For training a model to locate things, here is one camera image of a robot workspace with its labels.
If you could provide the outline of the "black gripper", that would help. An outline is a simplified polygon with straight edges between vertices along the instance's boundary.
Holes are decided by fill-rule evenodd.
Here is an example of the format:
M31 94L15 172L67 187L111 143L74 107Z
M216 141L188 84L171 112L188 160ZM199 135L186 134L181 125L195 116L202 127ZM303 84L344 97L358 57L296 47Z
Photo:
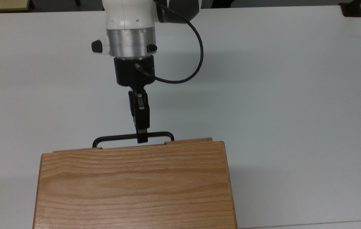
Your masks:
M150 108L145 86L155 80L144 74L155 73L154 56L137 59L114 58L115 78L118 85L130 87L128 92L131 115L136 128L137 142L148 142Z

